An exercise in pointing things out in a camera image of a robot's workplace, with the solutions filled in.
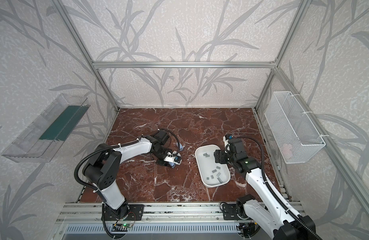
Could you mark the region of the blue stapler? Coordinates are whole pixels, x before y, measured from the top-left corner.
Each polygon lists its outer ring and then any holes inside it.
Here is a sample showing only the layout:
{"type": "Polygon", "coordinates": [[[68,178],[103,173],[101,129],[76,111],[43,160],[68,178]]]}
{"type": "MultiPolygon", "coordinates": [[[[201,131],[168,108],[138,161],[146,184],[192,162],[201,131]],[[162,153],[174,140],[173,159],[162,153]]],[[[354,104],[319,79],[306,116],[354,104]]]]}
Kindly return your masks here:
{"type": "Polygon", "coordinates": [[[179,151],[183,151],[184,150],[184,146],[182,144],[177,144],[177,146],[179,147],[179,151]]]}
{"type": "Polygon", "coordinates": [[[181,154],[170,155],[169,156],[169,163],[170,163],[170,165],[180,165],[182,163],[181,154]]]}

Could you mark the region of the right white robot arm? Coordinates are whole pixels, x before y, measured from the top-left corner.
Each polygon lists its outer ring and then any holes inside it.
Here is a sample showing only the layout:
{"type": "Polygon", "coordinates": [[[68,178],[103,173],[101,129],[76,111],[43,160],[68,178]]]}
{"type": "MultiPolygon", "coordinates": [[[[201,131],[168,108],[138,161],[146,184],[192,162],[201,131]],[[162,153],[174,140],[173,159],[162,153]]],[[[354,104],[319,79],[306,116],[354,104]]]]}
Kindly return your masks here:
{"type": "Polygon", "coordinates": [[[302,216],[280,194],[266,177],[264,168],[246,152],[214,152],[215,162],[230,164],[244,175],[246,182],[256,191],[264,207],[251,195],[237,199],[237,212],[241,218],[255,221],[273,240],[320,240],[315,223],[302,216]]]}

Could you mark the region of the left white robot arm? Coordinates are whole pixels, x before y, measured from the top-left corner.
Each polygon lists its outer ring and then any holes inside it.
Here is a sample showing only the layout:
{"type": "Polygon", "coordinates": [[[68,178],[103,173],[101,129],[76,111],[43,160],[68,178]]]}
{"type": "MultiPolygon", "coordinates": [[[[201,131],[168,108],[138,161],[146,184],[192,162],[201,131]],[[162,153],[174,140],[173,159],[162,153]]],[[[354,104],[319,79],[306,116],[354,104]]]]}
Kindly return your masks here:
{"type": "Polygon", "coordinates": [[[165,142],[166,140],[147,136],[123,145],[101,144],[82,160],[76,170],[83,167],[82,174],[88,179],[87,187],[98,193],[110,209],[119,211],[126,207],[126,198],[116,183],[119,166],[143,154],[154,155],[158,163],[165,167],[179,165],[181,162],[179,153],[165,148],[165,142]]]}

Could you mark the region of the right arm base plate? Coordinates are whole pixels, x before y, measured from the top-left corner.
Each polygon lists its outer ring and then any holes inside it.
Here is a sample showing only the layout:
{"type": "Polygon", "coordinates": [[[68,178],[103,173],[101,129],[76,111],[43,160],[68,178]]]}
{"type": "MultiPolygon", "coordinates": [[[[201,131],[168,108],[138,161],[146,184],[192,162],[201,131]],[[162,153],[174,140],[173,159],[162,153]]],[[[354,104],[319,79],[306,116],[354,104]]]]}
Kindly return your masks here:
{"type": "Polygon", "coordinates": [[[230,221],[230,220],[235,220],[235,221],[239,221],[239,220],[248,220],[248,217],[242,217],[238,214],[237,208],[236,208],[236,204],[228,204],[226,202],[221,202],[219,204],[219,209],[223,214],[223,219],[225,221],[230,221]]]}

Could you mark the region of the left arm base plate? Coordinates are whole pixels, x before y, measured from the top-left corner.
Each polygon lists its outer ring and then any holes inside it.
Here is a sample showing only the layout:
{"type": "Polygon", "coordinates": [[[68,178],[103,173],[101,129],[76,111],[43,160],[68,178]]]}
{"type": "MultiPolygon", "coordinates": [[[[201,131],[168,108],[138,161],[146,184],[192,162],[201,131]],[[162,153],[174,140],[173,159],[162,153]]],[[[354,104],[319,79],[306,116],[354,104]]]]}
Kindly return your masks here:
{"type": "Polygon", "coordinates": [[[144,205],[123,204],[118,210],[110,208],[107,204],[103,205],[101,220],[106,221],[141,221],[144,213],[144,205]]]}

